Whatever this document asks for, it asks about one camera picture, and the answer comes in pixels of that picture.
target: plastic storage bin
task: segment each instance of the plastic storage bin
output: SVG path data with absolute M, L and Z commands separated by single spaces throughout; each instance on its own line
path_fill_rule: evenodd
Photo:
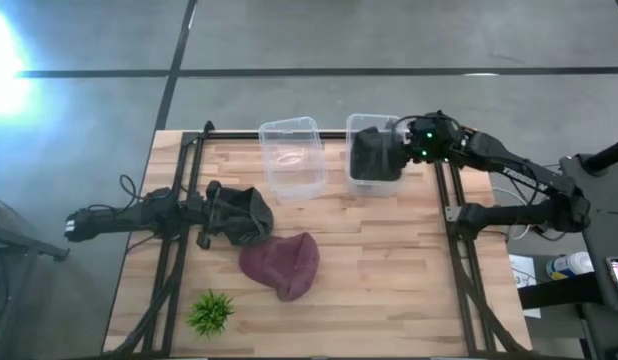
M 349 182 L 349 192 L 356 196 L 376 196 L 388 197 L 395 194 L 400 186 L 400 180 L 397 181 L 370 181 L 358 180 L 351 177 L 350 161 L 351 147 L 356 133 L 368 127 L 375 126 L 382 131 L 388 122 L 398 120 L 397 116 L 391 115 L 369 115 L 369 114 L 352 114 L 347 118 L 347 153 L 345 159 L 345 172 Z M 406 125 L 404 122 L 398 124 L 396 130 L 404 133 Z
M 259 130 L 265 174 L 279 201 L 307 200 L 327 183 L 316 121 L 310 117 L 273 121 Z

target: concrete floor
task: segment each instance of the concrete floor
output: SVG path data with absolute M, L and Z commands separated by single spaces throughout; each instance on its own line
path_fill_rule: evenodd
M 0 54 L 7 54 L 0 56 L 0 69 L 13 58 L 26 70 L 169 69 L 186 4 L 0 0 L 0 16 L 14 40 L 5 45 L 0 32 Z M 198 4 L 182 65 L 517 66 L 618 66 L 616 4 L 210 0 Z M 71 248 L 66 262 L 44 260 L 37 268 L 37 285 L 21 311 L 17 356 L 99 352 L 126 235 L 70 244 L 63 223 L 90 203 L 124 204 L 119 174 L 141 183 L 165 83 L 0 78 L 0 199 L 29 219 L 40 238 Z M 618 75 L 180 79 L 166 127 L 199 129 L 213 120 L 219 129 L 255 129 L 307 115 L 332 129 L 343 128 L 354 112 L 437 109 L 495 135 L 513 152 L 553 164 L 562 155 L 618 140 Z M 494 185 L 510 187 L 492 178 Z M 511 201 L 496 196 L 500 203 Z M 584 244 L 576 235 L 557 243 L 530 235 L 509 247 L 516 254 L 557 255 Z M 548 340 L 572 324 L 569 311 L 551 309 L 541 321 L 530 321 L 534 346 L 553 354 L 577 352 L 573 342 Z

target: artificial plant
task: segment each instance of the artificial plant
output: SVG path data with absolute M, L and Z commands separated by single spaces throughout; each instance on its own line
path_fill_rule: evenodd
M 211 338 L 212 335 L 221 334 L 225 330 L 227 318 L 233 314 L 231 300 L 225 294 L 216 295 L 209 290 L 191 306 L 193 312 L 189 314 L 187 324 L 200 336 Z

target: black fabric bag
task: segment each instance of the black fabric bag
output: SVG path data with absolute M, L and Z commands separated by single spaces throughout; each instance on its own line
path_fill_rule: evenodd
M 207 199 L 213 208 L 206 229 L 210 234 L 222 232 L 234 246 L 256 245 L 271 236 L 273 213 L 256 188 L 224 188 L 212 181 Z
M 349 171 L 356 180 L 396 181 L 405 165 L 402 142 L 394 131 L 369 127 L 353 138 Z

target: purple cloth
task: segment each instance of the purple cloth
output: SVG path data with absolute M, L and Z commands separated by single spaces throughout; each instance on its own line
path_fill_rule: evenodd
M 308 233 L 272 236 L 240 252 L 240 269 L 249 278 L 276 289 L 281 301 L 295 300 L 311 288 L 318 270 L 318 245 Z

